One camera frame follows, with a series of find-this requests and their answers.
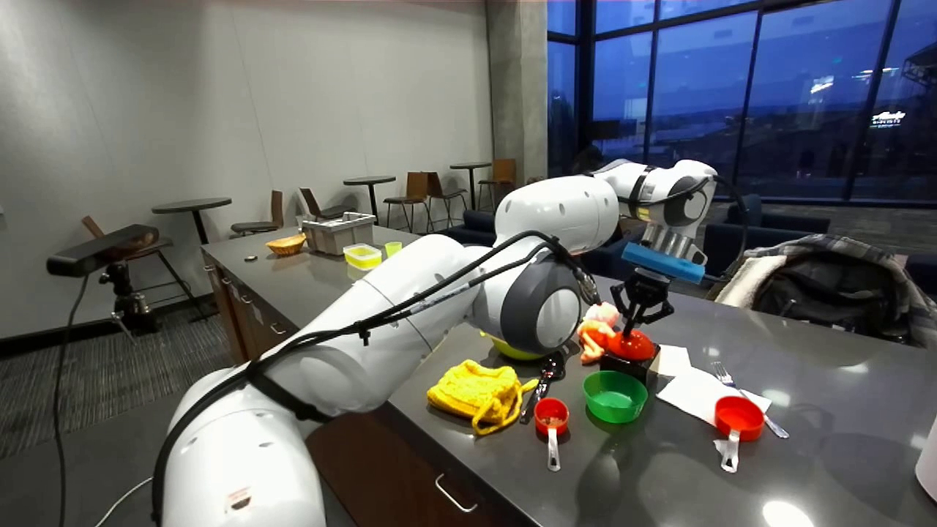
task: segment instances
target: desk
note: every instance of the desk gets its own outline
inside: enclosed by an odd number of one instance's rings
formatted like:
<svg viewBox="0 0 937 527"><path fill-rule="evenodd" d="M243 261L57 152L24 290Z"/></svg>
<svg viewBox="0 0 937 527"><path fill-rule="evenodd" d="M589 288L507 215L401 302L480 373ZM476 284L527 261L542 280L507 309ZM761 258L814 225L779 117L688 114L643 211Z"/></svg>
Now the desk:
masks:
<svg viewBox="0 0 937 527"><path fill-rule="evenodd" d="M207 244L207 236L205 236L202 211L205 211L205 208L223 208L223 206L231 206L231 201L224 201L224 198L180 201L180 203L155 206L152 215L192 215L195 228L199 228L199 240L202 240L202 246L205 246L205 244Z"/></svg>
<svg viewBox="0 0 937 527"><path fill-rule="evenodd" d="M368 189L372 215L375 215L375 222L381 222L381 217L378 217L378 201L375 201L375 186L390 186L390 183L395 183L395 176L346 180L343 186L346 186L346 189Z"/></svg>
<svg viewBox="0 0 937 527"><path fill-rule="evenodd" d="M469 173L469 206L475 208L475 171L491 168L488 162L480 165L450 165L450 171L464 171Z"/></svg>
<svg viewBox="0 0 937 527"><path fill-rule="evenodd" d="M302 256L243 265L245 250L215 244L205 252L292 331L352 284L340 261ZM763 433L744 445L734 479L718 470L710 427L663 401L653 398L627 427L606 430L589 422L578 388L590 370L576 362L551 389L570 407L570 441L562 445L558 476L545 470L545 445L529 424L470 441L464 422L431 413L423 398L447 367L464 359L496 362L476 328L458 325L378 411L385 427L365 424L340 438L347 444L346 458L340 458L343 444L330 444L337 458L324 463L324 480L337 479L330 480L337 492L352 492L352 501L343 501L352 515L384 515L419 495L422 486L409 486L409 473L401 473L406 455L431 460L428 495L436 495L432 476L444 476L444 486L450 479L464 479L470 492L458 499L501 504L495 515L501 525L766 525L763 514L773 508L797 508L816 527L937 525L937 504L912 480L918 455L912 444L937 416L934 353L679 294L671 302L677 315L649 325L646 334L684 345L699 370L726 367L740 388L786 398L770 413L789 430L789 441L779 444ZM385 438L368 444L359 430L385 430ZM385 458L384 444L395 438L403 455Z"/></svg>

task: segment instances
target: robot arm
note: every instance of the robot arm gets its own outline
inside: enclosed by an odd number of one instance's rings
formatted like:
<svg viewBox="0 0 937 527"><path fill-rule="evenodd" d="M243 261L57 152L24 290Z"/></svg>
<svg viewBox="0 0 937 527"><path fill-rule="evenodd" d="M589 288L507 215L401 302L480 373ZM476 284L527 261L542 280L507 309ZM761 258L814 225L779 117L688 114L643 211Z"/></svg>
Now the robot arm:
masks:
<svg viewBox="0 0 937 527"><path fill-rule="evenodd" d="M581 300L597 300L568 258L611 239L621 201L630 211L646 208L656 252L688 256L710 171L638 168L527 186L501 203L491 250L419 239L261 362L202 379L158 455L155 518L171 527L324 525L303 449L318 422L384 404L458 322L518 350L557 353L578 325Z"/></svg>

